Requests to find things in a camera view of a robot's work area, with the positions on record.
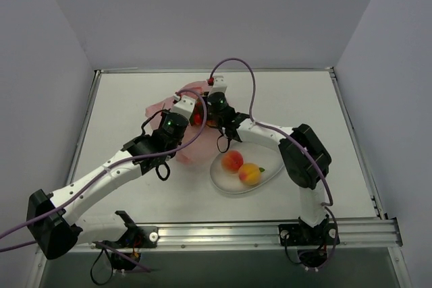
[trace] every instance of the black cable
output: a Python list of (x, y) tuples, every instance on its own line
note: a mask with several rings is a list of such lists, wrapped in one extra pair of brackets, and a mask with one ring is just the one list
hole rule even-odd
[[(111, 274), (109, 275), (109, 278), (108, 278), (104, 283), (100, 283), (100, 282), (98, 282), (98, 281), (93, 277), (93, 268), (95, 267), (95, 264), (96, 264), (96, 263), (99, 261), (99, 259), (101, 258), (103, 252), (104, 252), (105, 255), (107, 256), (107, 259), (108, 259), (108, 261), (109, 261), (109, 264), (111, 265)], [(97, 256), (96, 260), (93, 262), (93, 265), (92, 265), (92, 267), (91, 267), (91, 269), (90, 269), (90, 278), (92, 279), (92, 282), (93, 282), (95, 285), (103, 286), (103, 285), (106, 285), (106, 284), (111, 280), (111, 278), (113, 277), (113, 271), (114, 271), (114, 269), (113, 269), (113, 265), (112, 265), (112, 263), (111, 263), (111, 261), (110, 261), (110, 259), (109, 259), (108, 251), (107, 251), (107, 249), (103, 248), (103, 249), (101, 250), (101, 253), (99, 253), (99, 255)]]
[(142, 123), (142, 125), (141, 125), (141, 130), (142, 130), (142, 133), (145, 133), (145, 131), (144, 131), (144, 127), (146, 127), (146, 125), (153, 119), (153, 118), (155, 118), (156, 116), (157, 116), (157, 114), (159, 114), (159, 113), (162, 113), (163, 111), (164, 111), (165, 109), (161, 109), (161, 110), (159, 110), (159, 111), (157, 111), (156, 113), (154, 113), (153, 115), (151, 115), (146, 121), (144, 121), (144, 123)]
[(165, 177), (162, 177), (162, 176), (161, 176), (161, 173), (159, 172), (159, 167), (160, 167), (161, 165), (158, 165), (158, 166), (156, 167), (156, 174), (157, 174), (157, 177), (158, 177), (160, 180), (165, 181), (165, 180), (167, 180), (167, 179), (169, 178), (169, 175), (171, 175), (171, 169), (169, 168), (169, 165), (168, 165), (166, 162), (164, 162), (162, 165), (167, 169), (167, 175), (166, 175)]
[(296, 266), (298, 266), (298, 265), (300, 265), (300, 264), (302, 264), (303, 262), (295, 262), (295, 261), (293, 261), (293, 260), (291, 260), (291, 258), (290, 258), (290, 255), (288, 254), (288, 240), (287, 240), (287, 237), (288, 237), (288, 233), (285, 235), (285, 237), (284, 237), (284, 240), (285, 240), (285, 254), (286, 254), (286, 257), (288, 258), (288, 260), (292, 263), (292, 264), (295, 264)]
[(226, 152), (230, 149), (230, 144), (231, 144), (231, 140), (230, 140), (229, 138), (227, 138), (227, 140), (228, 140), (227, 148), (226, 148), (225, 151), (221, 151), (221, 149), (220, 149), (220, 147), (219, 147), (219, 140), (220, 140), (221, 138), (223, 138), (223, 137), (224, 137), (223, 134), (220, 135), (220, 136), (217, 138), (217, 141), (216, 141), (216, 146), (217, 146), (217, 149), (218, 149), (218, 151), (219, 151), (220, 153), (226, 153)]

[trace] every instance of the red peach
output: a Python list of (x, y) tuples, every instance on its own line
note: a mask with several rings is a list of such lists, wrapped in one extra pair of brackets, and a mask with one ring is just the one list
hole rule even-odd
[(221, 163), (225, 171), (235, 173), (243, 165), (243, 156), (236, 150), (230, 150), (223, 155)]

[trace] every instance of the metal frame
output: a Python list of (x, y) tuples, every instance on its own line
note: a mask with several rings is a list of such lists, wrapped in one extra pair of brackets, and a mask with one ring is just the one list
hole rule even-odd
[[(279, 224), (297, 221), (262, 221), (252, 223), (169, 223), (138, 224), (157, 227), (157, 248), (140, 249), (147, 252), (176, 251), (242, 251), (282, 250), (279, 242)], [(395, 220), (340, 219), (338, 220), (339, 248), (398, 248), (402, 244)], [(72, 252), (91, 252), (95, 245), (76, 246)]]
[[(67, 177), (66, 185), (71, 183), (75, 170), (80, 158), (82, 145), (84, 143), (88, 123), (90, 121), (92, 108), (97, 96), (99, 82), (103, 74), (135, 74), (135, 73), (199, 73), (210, 72), (211, 69), (108, 69), (96, 71), (84, 123), (81, 128), (80, 136), (74, 158)], [(219, 69), (220, 72), (247, 72), (247, 69)], [(395, 272), (401, 287), (409, 288), (410, 279), (406, 265), (403, 261), (400, 246), (402, 240), (396, 220), (385, 220), (385, 213), (379, 199), (377, 186), (373, 180), (371, 172), (367, 167), (365, 156), (362, 153), (360, 145), (351, 124), (349, 114), (345, 108), (337, 78), (332, 67), (324, 69), (255, 69), (255, 72), (262, 71), (328, 71), (333, 82), (337, 98), (340, 102), (342, 113), (344, 114), (348, 130), (354, 145), (363, 176), (366, 180), (367, 187), (371, 193), (372, 201), (375, 203), (377, 214), (381, 219), (340, 219), (341, 244), (338, 248), (388, 248), (389, 254), (395, 268)], [(279, 234), (277, 226), (281, 223), (293, 223), (295, 221), (269, 221), (255, 223), (193, 223), (193, 224), (151, 224), (159, 228), (158, 248), (151, 249), (150, 252), (166, 251), (209, 251), (209, 250), (278, 250), (281, 249), (279, 244)], [(139, 226), (149, 226), (150, 224), (138, 224)], [(78, 246), (71, 250), (74, 252), (93, 252), (95, 247)], [(38, 249), (36, 258), (30, 271), (27, 282), (27, 288), (37, 288), (40, 285), (43, 271), (47, 259)]]

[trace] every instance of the black bracket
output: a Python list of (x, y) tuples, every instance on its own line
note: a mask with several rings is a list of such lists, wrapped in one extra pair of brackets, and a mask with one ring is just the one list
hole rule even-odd
[(335, 232), (336, 226), (329, 223), (328, 216), (315, 227), (310, 227), (299, 219), (298, 224), (279, 225), (279, 240), (282, 246), (332, 246)]
[[(329, 172), (331, 157), (324, 145), (318, 139), (312, 128), (307, 124), (292, 129), (291, 137), (306, 148), (324, 176)], [(299, 187), (315, 189), (319, 181), (317, 170), (305, 155), (287, 138), (279, 142), (279, 150), (283, 163), (291, 180)]]
[[(50, 200), (52, 196), (46, 195), (41, 189), (34, 192), (28, 199), (27, 221), (55, 209)], [(27, 226), (48, 260), (56, 259), (72, 249), (82, 232), (80, 227), (65, 221), (64, 213), (64, 210), (60, 210)]]
[(125, 211), (118, 210), (115, 213), (123, 219), (128, 230), (116, 242), (105, 241), (106, 245), (115, 249), (133, 247), (154, 249), (157, 247), (159, 230), (156, 226), (137, 226)]

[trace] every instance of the screw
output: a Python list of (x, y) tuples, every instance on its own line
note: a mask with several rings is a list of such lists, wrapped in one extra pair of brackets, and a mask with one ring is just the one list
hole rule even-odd
[(330, 231), (329, 231), (329, 235), (330, 235), (330, 237), (331, 237), (332, 239), (334, 239), (335, 236), (336, 236), (336, 230), (335, 230), (335, 229), (330, 229)]
[(157, 241), (157, 239), (159, 239), (159, 235), (157, 235), (156, 232), (152, 232), (152, 233), (150, 233), (148, 238), (150, 239), (151, 242), (155, 243)]
[(281, 233), (279, 235), (281, 236), (282, 239), (287, 239), (290, 237), (290, 232), (288, 232), (286, 229), (284, 229), (283, 231), (281, 231)]

